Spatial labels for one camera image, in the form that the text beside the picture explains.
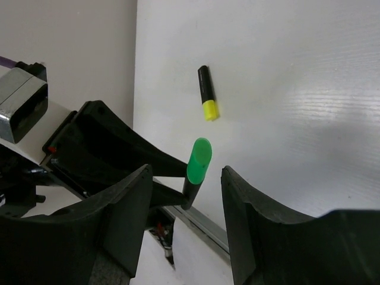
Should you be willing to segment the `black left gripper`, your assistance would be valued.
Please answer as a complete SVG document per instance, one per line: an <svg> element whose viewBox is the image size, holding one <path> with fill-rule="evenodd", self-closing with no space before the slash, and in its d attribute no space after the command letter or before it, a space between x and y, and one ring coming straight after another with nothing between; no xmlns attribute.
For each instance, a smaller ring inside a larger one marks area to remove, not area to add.
<svg viewBox="0 0 380 285"><path fill-rule="evenodd" d="M76 144L71 176L60 165L62 144L54 143L71 123ZM63 120L42 147L41 165L1 143L1 216L20 218L46 201L37 186L62 186L84 200L88 191L78 182L115 183L149 164L154 176L183 178L187 164L161 151L137 134L103 101L85 102Z"/></svg>

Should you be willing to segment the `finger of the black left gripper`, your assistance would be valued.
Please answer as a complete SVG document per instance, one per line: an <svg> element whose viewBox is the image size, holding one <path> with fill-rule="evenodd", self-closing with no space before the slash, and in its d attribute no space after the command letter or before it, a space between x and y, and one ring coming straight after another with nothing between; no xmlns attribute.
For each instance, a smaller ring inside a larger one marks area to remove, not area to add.
<svg viewBox="0 0 380 285"><path fill-rule="evenodd" d="M188 209L190 207L189 197L183 192L172 189L171 187L162 184L156 178L153 178L150 209L176 205Z"/></svg>

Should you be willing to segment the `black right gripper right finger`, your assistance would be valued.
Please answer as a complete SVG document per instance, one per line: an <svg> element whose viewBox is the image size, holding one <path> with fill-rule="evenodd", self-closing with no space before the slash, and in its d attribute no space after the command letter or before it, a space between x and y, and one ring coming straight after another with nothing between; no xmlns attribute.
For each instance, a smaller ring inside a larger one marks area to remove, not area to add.
<svg viewBox="0 0 380 285"><path fill-rule="evenodd" d="M379 283L379 211L311 217L265 195L229 166L221 191L235 284Z"/></svg>

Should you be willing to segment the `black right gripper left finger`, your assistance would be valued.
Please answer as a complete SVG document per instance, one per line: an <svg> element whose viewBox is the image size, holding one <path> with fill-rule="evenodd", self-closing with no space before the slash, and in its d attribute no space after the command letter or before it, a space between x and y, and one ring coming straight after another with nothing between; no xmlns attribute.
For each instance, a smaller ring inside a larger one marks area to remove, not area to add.
<svg viewBox="0 0 380 285"><path fill-rule="evenodd" d="M153 174L149 165L53 214L1 217L2 284L128 284L135 277Z"/></svg>

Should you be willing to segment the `black green-capped highlighter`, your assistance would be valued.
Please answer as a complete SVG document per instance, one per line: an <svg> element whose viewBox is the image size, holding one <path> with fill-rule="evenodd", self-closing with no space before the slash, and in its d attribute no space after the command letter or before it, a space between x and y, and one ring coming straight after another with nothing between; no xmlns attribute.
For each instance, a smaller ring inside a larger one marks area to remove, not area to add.
<svg viewBox="0 0 380 285"><path fill-rule="evenodd" d="M186 167L186 177L182 191L186 198L186 203L181 206L183 210L191 208L205 179L211 158L212 146L209 140L206 138L196 139Z"/></svg>

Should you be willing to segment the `black yellow-capped highlighter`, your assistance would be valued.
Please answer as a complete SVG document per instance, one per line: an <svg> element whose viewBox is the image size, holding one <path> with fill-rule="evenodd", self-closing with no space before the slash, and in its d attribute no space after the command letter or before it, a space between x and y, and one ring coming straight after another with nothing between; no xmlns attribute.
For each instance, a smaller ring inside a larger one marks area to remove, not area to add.
<svg viewBox="0 0 380 285"><path fill-rule="evenodd" d="M203 65L198 69L198 82L205 120L214 121L220 114L208 66Z"/></svg>

